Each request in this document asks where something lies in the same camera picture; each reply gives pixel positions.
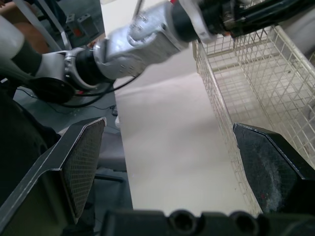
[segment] silver robotic arm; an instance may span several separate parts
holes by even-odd
[[[45,101],[65,103],[78,90],[137,76],[200,39],[217,34],[244,35],[284,21],[315,5],[309,0],[177,0],[140,12],[130,25],[115,30],[93,49],[75,48],[40,55],[0,16],[0,75],[31,88]]]

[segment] white wire basket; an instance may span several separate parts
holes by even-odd
[[[261,211],[232,131],[236,122],[280,133],[315,169],[315,70],[281,27],[195,43],[197,70],[252,214]],[[315,54],[310,61],[315,61]]]

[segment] black cable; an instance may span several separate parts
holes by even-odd
[[[103,92],[90,93],[90,94],[75,94],[74,96],[77,96],[77,97],[94,97],[94,96],[99,96],[99,95],[104,96],[105,94],[114,92],[114,91],[116,91],[116,90],[119,90],[119,89],[125,87],[126,85],[130,84],[132,81],[134,81],[135,79],[137,79],[140,75],[141,75],[141,73],[138,74],[138,75],[136,75],[136,76],[134,76],[132,79],[128,80],[126,83],[124,83],[124,84],[122,84],[122,85],[120,85],[120,86],[118,86],[118,87],[116,87],[116,88],[110,89],[110,90],[107,90],[107,89],[106,89],[106,90],[103,91]]]
[[[17,90],[24,92],[26,95],[28,95],[28,96],[30,96],[32,98],[40,100],[38,97],[34,97],[33,95],[29,94],[27,91],[25,91],[23,89],[17,88]],[[75,111],[75,110],[72,110],[71,112],[60,112],[56,108],[54,108],[51,104],[49,104],[48,102],[45,102],[45,103],[47,104],[47,106],[49,106],[51,109],[53,109],[56,113],[60,113],[60,114],[63,114],[63,115],[68,115],[68,114],[70,114],[70,113]],[[115,105],[111,105],[111,106],[106,107],[106,108],[100,108],[100,107],[96,107],[96,106],[87,106],[87,107],[82,107],[82,108],[89,108],[89,107],[96,108],[96,109],[99,109],[99,110],[108,110],[108,109],[114,109]]]
[[[82,108],[82,107],[89,106],[89,105],[95,103],[96,101],[100,100],[106,94],[111,93],[110,88],[112,87],[112,85],[113,85],[113,83],[110,83],[104,92],[97,94],[97,95],[94,95],[94,96],[98,96],[98,97],[87,102],[87,103],[83,103],[83,104],[79,104],[79,105],[67,105],[67,104],[58,104],[58,105],[62,106],[62,107],[67,107],[67,108]]]

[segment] table surface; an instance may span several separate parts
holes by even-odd
[[[101,5],[106,35],[130,22],[135,4]],[[134,209],[248,210],[191,48],[115,95]]]

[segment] wire mesh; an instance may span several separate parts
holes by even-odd
[[[315,169],[315,53],[310,62],[281,27],[197,44],[197,69],[251,213],[260,208],[232,131],[241,122],[282,134]]]
[[[202,77],[216,118],[219,121],[220,130],[223,134],[223,139],[227,146],[227,151],[230,156],[240,190],[249,207],[250,213],[257,214],[261,210],[245,176],[240,151],[237,148],[236,139],[232,131],[233,124],[228,112],[228,107],[225,104],[219,85],[216,81],[216,77],[210,67],[210,63],[202,44],[196,45],[196,61],[198,73]]]

